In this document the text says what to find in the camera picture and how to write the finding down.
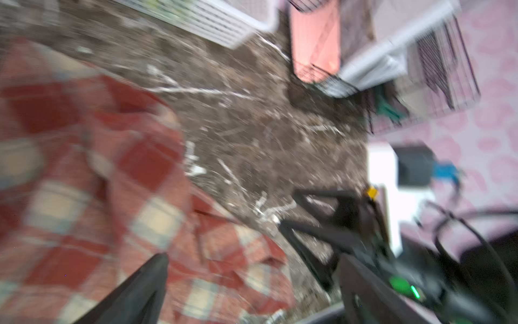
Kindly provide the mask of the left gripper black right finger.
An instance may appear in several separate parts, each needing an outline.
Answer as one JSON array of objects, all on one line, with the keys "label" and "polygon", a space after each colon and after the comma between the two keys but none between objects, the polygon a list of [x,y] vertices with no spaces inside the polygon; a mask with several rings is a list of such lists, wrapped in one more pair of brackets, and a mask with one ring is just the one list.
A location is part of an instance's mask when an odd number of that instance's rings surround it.
[{"label": "left gripper black right finger", "polygon": [[340,256],[337,276],[347,323],[427,323],[355,257]]}]

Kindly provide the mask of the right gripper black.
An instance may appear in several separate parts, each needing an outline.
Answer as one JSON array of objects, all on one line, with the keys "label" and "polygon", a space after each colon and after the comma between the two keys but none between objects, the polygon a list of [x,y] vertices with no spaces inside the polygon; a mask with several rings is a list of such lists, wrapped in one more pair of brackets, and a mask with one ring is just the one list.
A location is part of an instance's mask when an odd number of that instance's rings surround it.
[{"label": "right gripper black", "polygon": [[379,204],[360,204],[360,196],[355,190],[298,188],[292,197],[322,225],[283,220],[279,232],[325,292],[333,289],[333,274],[339,257],[364,246],[358,234],[337,227],[358,226],[362,235],[373,240],[373,248],[371,252],[357,252],[356,257],[373,269],[394,292],[433,311],[443,323],[501,323],[502,307],[477,289],[475,275],[468,271],[468,266],[455,261],[447,252],[441,242],[442,232],[450,223],[457,222],[477,238],[479,247],[486,254],[485,264],[500,273],[502,259],[488,239],[452,210],[434,202],[427,203],[442,215],[442,220],[431,229],[436,253],[430,253],[427,260],[418,263],[415,257],[410,261],[396,258],[389,246],[389,227]]}]

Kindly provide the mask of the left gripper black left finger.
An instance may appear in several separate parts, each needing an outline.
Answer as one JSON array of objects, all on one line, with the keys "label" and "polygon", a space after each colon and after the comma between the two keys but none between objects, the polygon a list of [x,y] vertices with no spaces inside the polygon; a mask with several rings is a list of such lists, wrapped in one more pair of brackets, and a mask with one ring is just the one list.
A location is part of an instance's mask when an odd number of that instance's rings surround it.
[{"label": "left gripper black left finger", "polygon": [[152,256],[77,323],[157,323],[166,295],[165,253]]}]

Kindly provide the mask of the red plaid skirt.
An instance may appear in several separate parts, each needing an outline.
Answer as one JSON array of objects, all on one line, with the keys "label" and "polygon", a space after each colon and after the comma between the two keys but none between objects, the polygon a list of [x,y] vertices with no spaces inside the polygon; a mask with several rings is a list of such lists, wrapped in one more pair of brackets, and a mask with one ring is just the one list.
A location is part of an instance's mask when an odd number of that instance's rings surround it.
[{"label": "red plaid skirt", "polygon": [[194,185],[174,111],[26,39],[1,65],[1,322],[77,323],[158,253],[157,323],[291,308],[287,256]]}]

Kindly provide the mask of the white binder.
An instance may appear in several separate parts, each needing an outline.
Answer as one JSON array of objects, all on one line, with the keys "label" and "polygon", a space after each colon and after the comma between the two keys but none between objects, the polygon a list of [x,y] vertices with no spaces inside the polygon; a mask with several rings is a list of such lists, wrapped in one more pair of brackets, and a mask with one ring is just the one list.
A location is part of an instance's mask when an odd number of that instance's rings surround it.
[{"label": "white binder", "polygon": [[371,16],[374,40],[345,60],[337,77],[346,82],[344,97],[366,89],[364,75],[382,59],[438,27],[461,8],[459,1],[381,1]]}]

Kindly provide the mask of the pink folder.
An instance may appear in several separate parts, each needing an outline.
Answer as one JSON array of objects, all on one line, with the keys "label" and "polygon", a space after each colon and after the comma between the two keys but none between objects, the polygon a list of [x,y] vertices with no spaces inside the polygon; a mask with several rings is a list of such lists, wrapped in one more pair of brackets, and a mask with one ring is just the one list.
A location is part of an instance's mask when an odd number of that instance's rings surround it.
[{"label": "pink folder", "polygon": [[295,76],[314,84],[341,67],[340,1],[290,1],[291,61]]}]

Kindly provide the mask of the white plastic basket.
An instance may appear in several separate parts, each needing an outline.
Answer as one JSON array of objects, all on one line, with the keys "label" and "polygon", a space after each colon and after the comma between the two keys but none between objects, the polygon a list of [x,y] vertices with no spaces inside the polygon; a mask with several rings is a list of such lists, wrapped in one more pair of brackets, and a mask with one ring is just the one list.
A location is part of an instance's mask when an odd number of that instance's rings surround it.
[{"label": "white plastic basket", "polygon": [[143,14],[228,49],[279,25],[276,1],[119,1]]}]

